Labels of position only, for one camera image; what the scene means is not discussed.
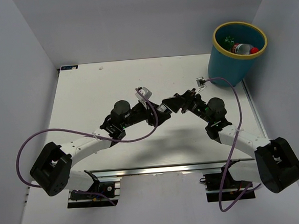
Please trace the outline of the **clear bottle with black label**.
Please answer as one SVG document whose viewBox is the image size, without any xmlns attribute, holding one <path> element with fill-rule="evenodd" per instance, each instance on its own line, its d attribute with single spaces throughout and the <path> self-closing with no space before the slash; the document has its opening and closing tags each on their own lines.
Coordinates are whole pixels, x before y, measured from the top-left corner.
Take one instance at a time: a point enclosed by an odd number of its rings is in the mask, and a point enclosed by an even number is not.
<svg viewBox="0 0 299 224">
<path fill-rule="evenodd" d="M 165 113 L 165 114 L 171 114 L 172 111 L 167 107 L 165 106 L 163 103 L 161 103 L 158 107 L 157 107 L 157 110 L 159 112 L 162 112 L 162 113 Z"/>
</svg>

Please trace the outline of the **green plastic bottle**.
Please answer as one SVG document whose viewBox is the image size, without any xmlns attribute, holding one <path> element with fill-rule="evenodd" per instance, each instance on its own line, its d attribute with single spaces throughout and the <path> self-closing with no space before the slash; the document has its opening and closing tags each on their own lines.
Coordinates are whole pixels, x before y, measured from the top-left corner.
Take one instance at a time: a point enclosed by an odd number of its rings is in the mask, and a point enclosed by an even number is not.
<svg viewBox="0 0 299 224">
<path fill-rule="evenodd" d="M 233 37 L 227 36 L 227 37 L 224 38 L 224 48 L 225 48 L 225 50 L 230 52 L 231 49 L 233 48 L 234 44 L 235 44 L 235 42 L 234 42 Z"/>
</svg>

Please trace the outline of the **red label water bottle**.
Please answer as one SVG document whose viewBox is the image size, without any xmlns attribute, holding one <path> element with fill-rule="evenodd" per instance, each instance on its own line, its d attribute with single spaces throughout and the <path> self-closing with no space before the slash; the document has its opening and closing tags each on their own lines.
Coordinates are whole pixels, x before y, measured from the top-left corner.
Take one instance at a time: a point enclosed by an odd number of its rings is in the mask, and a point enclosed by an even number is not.
<svg viewBox="0 0 299 224">
<path fill-rule="evenodd" d="M 259 49 L 257 47 L 254 47 L 253 45 L 250 45 L 248 43 L 235 43 L 230 50 L 230 52 L 238 55 L 251 55 L 257 53 L 258 51 Z"/>
</svg>

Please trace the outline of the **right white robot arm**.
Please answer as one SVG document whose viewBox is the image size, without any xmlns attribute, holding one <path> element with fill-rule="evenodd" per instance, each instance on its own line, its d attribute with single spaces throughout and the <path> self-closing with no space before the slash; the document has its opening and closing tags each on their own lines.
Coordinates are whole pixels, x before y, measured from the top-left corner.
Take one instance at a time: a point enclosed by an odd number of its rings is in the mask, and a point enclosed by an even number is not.
<svg viewBox="0 0 299 224">
<path fill-rule="evenodd" d="M 299 160 L 287 140 L 260 138 L 238 129 L 225 118 L 224 101 L 213 97 L 204 102 L 194 90 L 175 94 L 162 103 L 174 113 L 190 111 L 206 121 L 211 140 L 232 146 L 249 155 L 250 162 L 229 161 L 222 171 L 222 183 L 233 188 L 240 181 L 263 184 L 269 191 L 279 193 L 299 180 Z"/>
</svg>

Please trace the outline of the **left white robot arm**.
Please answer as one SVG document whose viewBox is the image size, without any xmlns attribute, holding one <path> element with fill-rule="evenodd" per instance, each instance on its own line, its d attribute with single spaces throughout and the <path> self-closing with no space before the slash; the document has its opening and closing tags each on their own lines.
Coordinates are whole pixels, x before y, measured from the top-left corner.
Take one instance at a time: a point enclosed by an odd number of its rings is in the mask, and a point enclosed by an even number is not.
<svg viewBox="0 0 299 224">
<path fill-rule="evenodd" d="M 163 104 L 140 101 L 131 107 L 125 100 L 115 103 L 103 124 L 91 136 L 83 136 L 62 145 L 50 142 L 45 145 L 30 170 L 31 177 L 49 195 L 62 190 L 82 191 L 87 197 L 95 197 L 100 189 L 98 178 L 90 171 L 73 171 L 72 167 L 104 149 L 118 144 L 125 135 L 125 128 L 145 121 L 154 127 L 171 117 L 171 111 Z"/>
</svg>

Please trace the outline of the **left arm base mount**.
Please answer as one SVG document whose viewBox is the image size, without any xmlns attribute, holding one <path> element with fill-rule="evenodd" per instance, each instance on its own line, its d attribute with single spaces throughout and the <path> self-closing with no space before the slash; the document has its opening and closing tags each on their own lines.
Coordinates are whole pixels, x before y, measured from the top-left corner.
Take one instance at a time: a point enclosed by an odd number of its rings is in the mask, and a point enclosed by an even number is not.
<svg viewBox="0 0 299 224">
<path fill-rule="evenodd" d="M 119 200 L 118 182 L 101 180 L 90 171 L 72 171 L 66 189 L 68 209 L 116 206 Z"/>
</svg>

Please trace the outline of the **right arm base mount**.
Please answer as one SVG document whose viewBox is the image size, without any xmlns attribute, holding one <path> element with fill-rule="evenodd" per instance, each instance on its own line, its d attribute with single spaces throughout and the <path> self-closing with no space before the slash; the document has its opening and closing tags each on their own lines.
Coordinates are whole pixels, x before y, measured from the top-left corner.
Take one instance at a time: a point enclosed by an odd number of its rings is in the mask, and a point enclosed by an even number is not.
<svg viewBox="0 0 299 224">
<path fill-rule="evenodd" d="M 219 199 L 219 190 L 224 168 L 225 166 L 223 166 L 217 173 L 207 173 L 199 179 L 200 183 L 205 186 L 208 202 L 215 203 Z M 247 181 L 234 180 L 230 174 L 229 169 L 226 173 L 225 181 L 223 184 L 222 201 L 235 200 L 247 187 L 248 184 L 249 182 Z"/>
</svg>

